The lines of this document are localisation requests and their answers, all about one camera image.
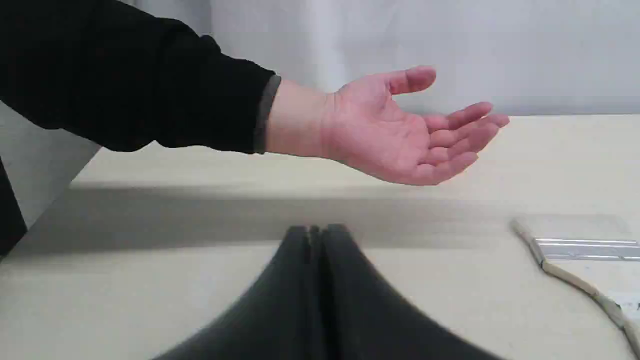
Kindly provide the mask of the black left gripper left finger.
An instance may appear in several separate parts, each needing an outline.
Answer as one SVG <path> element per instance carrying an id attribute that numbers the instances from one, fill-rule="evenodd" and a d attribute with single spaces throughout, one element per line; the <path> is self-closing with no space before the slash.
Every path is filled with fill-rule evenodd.
<path id="1" fill-rule="evenodd" d="M 321 329 L 309 231 L 290 227 L 254 283 L 215 321 L 160 360 L 318 360 Z"/>

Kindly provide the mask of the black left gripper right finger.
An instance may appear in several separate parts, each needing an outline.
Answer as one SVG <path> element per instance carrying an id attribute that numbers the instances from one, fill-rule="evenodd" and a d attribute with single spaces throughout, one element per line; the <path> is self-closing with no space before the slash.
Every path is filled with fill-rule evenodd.
<path id="1" fill-rule="evenodd" d="M 339 224 L 320 236 L 327 359 L 495 360 L 421 312 L 377 271 Z"/>

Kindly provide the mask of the black sleeved forearm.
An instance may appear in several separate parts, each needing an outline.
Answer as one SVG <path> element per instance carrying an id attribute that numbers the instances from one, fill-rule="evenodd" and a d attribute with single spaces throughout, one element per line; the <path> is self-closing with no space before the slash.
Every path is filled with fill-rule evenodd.
<path id="1" fill-rule="evenodd" d="M 114 151 L 323 156 L 330 97 L 119 0 L 3 0 L 1 100 Z"/>

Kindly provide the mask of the open bare human hand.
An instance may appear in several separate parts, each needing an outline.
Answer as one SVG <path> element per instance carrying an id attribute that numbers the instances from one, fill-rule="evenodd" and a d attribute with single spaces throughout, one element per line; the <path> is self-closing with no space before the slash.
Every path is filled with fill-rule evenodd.
<path id="1" fill-rule="evenodd" d="M 478 102 L 452 112 L 416 114 L 394 100 L 435 83 L 429 66 L 366 75 L 327 96 L 321 155 L 389 183 L 435 186 L 478 160 L 510 122 Z"/>

